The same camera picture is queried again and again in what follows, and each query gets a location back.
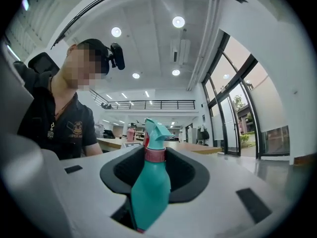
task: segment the pink bottle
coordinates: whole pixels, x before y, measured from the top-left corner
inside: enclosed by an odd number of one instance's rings
[[[133,142],[134,141],[134,133],[135,130],[133,128],[129,128],[127,131],[127,142]]]

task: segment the door frame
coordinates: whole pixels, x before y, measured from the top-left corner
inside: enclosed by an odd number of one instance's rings
[[[255,65],[258,63],[258,61],[255,59],[255,57],[250,54],[249,57],[246,59],[246,61],[244,62],[244,64],[241,66],[241,68],[238,70],[236,68],[236,66],[233,64],[233,62],[230,60],[230,58],[225,54],[224,49],[229,41],[230,36],[227,33],[223,34],[222,40],[220,42],[220,45],[218,47],[216,56],[214,58],[214,60],[211,63],[211,66],[202,82],[203,85],[203,89],[204,92],[206,94],[207,97],[207,101],[208,101],[208,108],[211,110],[211,108],[215,105],[218,105],[219,107],[219,112],[220,112],[220,116],[221,116],[221,120],[222,120],[222,130],[223,130],[223,139],[224,139],[224,153],[228,154],[228,142],[227,142],[227,130],[224,124],[224,116],[223,116],[223,110],[222,107],[220,105],[220,103],[227,98],[227,96],[229,96],[229,93],[238,85],[238,84],[242,84],[242,90],[246,96],[248,105],[250,107],[250,113],[251,113],[251,117],[254,121],[254,132],[255,132],[255,138],[256,138],[256,158],[260,158],[261,156],[263,156],[264,153],[264,143],[263,143],[263,139],[262,139],[262,133],[261,133],[261,129],[260,129],[260,124],[259,124],[259,119],[258,119],[258,115],[257,115],[257,111],[254,105],[254,101],[252,99],[251,93],[250,93],[250,89],[248,88],[247,84],[244,82],[244,78],[249,74],[249,72],[255,67]],[[221,56],[224,56],[228,62],[231,64],[231,66],[233,67],[233,69],[235,70],[236,74],[232,77],[232,79],[228,82],[227,85],[225,85],[225,90],[223,90],[220,93],[217,93],[214,87],[214,84],[212,82],[211,79],[211,75],[213,73],[213,71],[215,70]],[[211,85],[212,85],[212,89],[213,89],[213,93],[214,93],[214,98],[212,100],[209,99],[208,96],[208,92],[206,89],[206,83],[207,81],[210,81]],[[239,123],[238,123],[238,119],[237,117],[235,117],[236,119],[236,126],[238,127],[238,133],[240,135],[240,130],[239,130]],[[241,141],[240,141],[240,136],[238,137],[238,141],[239,141],[239,153],[241,155]]]
[[[189,129],[189,126],[191,126],[193,128],[193,123],[187,125],[185,127],[185,136],[186,136],[186,143],[188,143],[188,129]]]

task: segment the air conditioner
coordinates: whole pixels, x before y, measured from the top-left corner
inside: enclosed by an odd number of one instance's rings
[[[171,40],[170,42],[170,61],[178,65],[188,62],[190,40]]]

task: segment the ceiling light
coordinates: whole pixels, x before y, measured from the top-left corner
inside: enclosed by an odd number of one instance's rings
[[[114,37],[119,37],[121,35],[121,30],[119,27],[113,27],[113,29],[111,30],[111,34]]]
[[[25,10],[29,9],[29,2],[28,0],[22,0],[22,5],[24,7]]]
[[[185,20],[180,16],[174,17],[173,18],[173,25],[177,28],[181,28],[185,25]]]
[[[137,74],[137,73],[134,73],[134,74],[132,74],[132,77],[134,77],[134,78],[139,78],[139,77],[140,77],[140,75],[139,75],[139,74]]]
[[[174,76],[178,76],[180,74],[180,71],[178,69],[175,69],[175,70],[172,71],[172,74]]]
[[[20,58],[15,54],[15,52],[13,52],[13,50],[10,48],[9,45],[7,45],[7,48],[10,50],[10,52],[11,52],[19,61],[21,61]]]

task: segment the necklace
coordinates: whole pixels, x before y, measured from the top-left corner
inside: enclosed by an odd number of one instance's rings
[[[52,79],[53,79],[53,77],[50,78],[50,92],[51,92],[51,93],[52,93]],[[59,113],[60,113],[61,111],[63,111],[63,110],[68,106],[68,104],[69,104],[71,101],[72,101],[72,99],[71,99],[69,102],[67,102],[66,105],[65,105],[61,110],[59,110],[59,111],[57,112],[57,114],[55,114],[54,120],[55,120],[56,117],[59,115]],[[54,128],[54,127],[55,127],[55,124],[54,124],[54,122],[52,122],[52,123],[51,123],[51,128],[50,128],[50,130],[48,131],[48,138],[49,138],[49,139],[53,139],[53,138],[54,138],[54,132],[53,132],[53,128]]]

